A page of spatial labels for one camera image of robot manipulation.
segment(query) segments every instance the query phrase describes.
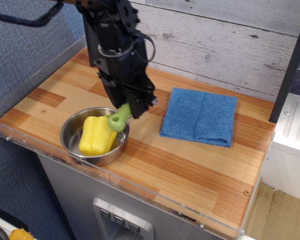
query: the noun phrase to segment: green toy handle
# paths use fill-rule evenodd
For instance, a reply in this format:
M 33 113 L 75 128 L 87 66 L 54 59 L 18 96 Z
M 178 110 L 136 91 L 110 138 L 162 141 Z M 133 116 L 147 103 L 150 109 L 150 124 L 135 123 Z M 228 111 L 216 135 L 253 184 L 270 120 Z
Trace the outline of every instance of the green toy handle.
M 122 104 L 117 112 L 109 116 L 109 128 L 115 132 L 122 132 L 125 129 L 127 120 L 130 118 L 130 116 L 131 109 L 129 104 Z

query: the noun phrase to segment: yellow object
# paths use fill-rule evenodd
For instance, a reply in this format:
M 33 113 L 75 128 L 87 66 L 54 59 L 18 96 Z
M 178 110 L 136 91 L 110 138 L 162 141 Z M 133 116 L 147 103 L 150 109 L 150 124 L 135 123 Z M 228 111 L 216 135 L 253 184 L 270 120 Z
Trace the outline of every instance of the yellow object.
M 106 116 L 89 116 L 83 123 L 83 133 L 79 149 L 85 156 L 98 156 L 110 151 L 117 132 L 108 126 Z
M 34 237 L 23 228 L 11 232 L 9 240 L 35 240 Z

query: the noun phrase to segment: blue towel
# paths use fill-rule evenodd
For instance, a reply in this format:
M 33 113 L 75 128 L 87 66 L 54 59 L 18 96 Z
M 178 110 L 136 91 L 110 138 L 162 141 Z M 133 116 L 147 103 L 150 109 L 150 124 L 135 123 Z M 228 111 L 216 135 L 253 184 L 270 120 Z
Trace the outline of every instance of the blue towel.
M 160 136 L 231 147 L 234 96 L 173 88 Z

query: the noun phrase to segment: white wooden wall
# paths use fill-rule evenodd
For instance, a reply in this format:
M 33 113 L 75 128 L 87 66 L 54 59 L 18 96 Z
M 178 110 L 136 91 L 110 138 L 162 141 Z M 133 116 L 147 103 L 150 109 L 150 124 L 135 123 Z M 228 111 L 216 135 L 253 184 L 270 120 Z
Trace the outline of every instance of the white wooden wall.
M 274 102 L 300 32 L 300 0 L 131 0 L 150 67 Z M 147 44 L 151 55 L 151 44 Z

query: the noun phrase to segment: stainless steel pot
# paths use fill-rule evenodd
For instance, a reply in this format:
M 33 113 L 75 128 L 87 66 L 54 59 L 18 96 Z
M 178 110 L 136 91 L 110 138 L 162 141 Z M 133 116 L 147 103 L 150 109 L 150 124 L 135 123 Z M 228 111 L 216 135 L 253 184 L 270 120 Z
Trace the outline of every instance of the stainless steel pot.
M 110 152 L 98 156 L 84 156 L 79 150 L 79 143 L 83 132 L 84 121 L 89 116 L 105 116 L 112 115 L 116 110 L 107 107 L 92 107 L 71 116 L 62 126 L 60 132 L 60 140 L 62 146 L 72 155 L 86 160 L 89 163 L 97 166 L 109 164 L 119 158 L 125 151 L 128 136 L 129 136 L 129 123 L 126 121 L 125 129 L 118 132 L 116 139 L 112 145 Z

